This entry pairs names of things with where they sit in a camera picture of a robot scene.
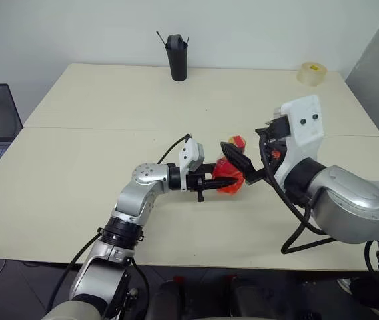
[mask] floor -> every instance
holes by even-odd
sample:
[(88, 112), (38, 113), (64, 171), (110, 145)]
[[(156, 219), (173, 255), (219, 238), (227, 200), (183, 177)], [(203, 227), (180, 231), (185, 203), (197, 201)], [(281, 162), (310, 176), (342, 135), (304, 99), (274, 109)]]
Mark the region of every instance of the floor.
[[(224, 299), (226, 276), (240, 275), (254, 279), (262, 288), (264, 297), (270, 301), (279, 319), (296, 319), (303, 310), (321, 314), (322, 319), (379, 319), (371, 310), (355, 302), (349, 294), (339, 288), (335, 280), (303, 282), (298, 273), (246, 269), (205, 269), (190, 267), (142, 266), (155, 293), (158, 286), (174, 276), (185, 279), (185, 319), (225, 316), (227, 306)], [(49, 295), (62, 273), (59, 267), (35, 265), (20, 261), (7, 261), (0, 273), (0, 319), (34, 320), (44, 315)], [(134, 270), (131, 287), (143, 288), (140, 277)], [(76, 271), (65, 280), (57, 303), (67, 298)]]

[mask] red plastic object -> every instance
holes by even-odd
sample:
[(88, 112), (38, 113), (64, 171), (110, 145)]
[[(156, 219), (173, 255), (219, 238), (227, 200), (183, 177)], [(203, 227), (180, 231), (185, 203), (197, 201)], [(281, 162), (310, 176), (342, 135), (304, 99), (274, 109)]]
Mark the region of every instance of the red plastic object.
[[(234, 137), (231, 137), (229, 139), (229, 142), (234, 143), (238, 148), (242, 150), (242, 152), (244, 152), (245, 140), (241, 136), (236, 135)], [(215, 179), (216, 177), (232, 177), (238, 179), (238, 181), (233, 185), (229, 185), (228, 187), (217, 190), (220, 193), (228, 193), (230, 195), (237, 193), (245, 181), (244, 175), (236, 167), (234, 167), (234, 165), (230, 163), (226, 157), (221, 157), (216, 162), (216, 167), (214, 167), (212, 178)]]

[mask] tape roll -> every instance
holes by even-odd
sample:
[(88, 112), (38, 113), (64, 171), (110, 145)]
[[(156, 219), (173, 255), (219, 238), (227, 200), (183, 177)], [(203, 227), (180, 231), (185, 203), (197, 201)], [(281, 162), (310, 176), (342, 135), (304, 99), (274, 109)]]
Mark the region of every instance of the tape roll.
[(315, 87), (324, 80), (326, 73), (325, 66), (316, 62), (305, 62), (297, 73), (297, 79), (304, 85)]

